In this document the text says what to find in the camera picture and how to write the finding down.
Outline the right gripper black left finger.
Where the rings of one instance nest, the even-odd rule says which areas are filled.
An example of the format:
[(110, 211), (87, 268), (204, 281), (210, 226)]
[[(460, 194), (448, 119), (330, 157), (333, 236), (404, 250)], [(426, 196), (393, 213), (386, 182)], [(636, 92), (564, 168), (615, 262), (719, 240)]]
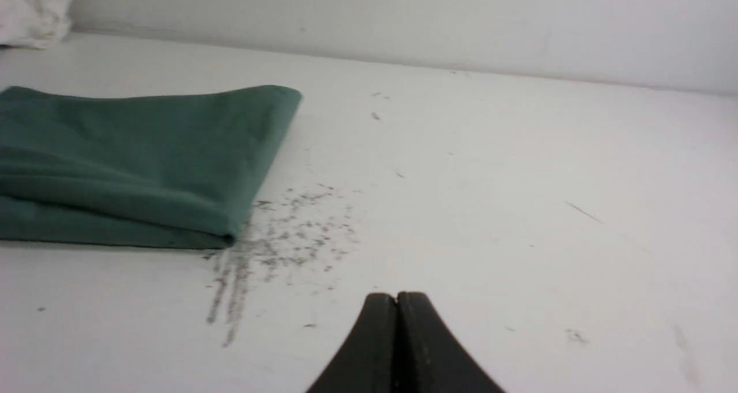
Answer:
[(342, 346), (309, 392), (390, 392), (397, 304), (387, 293), (370, 293)]

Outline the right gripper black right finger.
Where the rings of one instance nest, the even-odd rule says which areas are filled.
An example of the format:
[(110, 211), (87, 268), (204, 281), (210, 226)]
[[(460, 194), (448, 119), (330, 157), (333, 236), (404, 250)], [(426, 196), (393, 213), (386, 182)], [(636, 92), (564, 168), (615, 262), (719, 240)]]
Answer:
[(396, 298), (398, 392), (503, 392), (446, 327), (430, 298), (401, 292)]

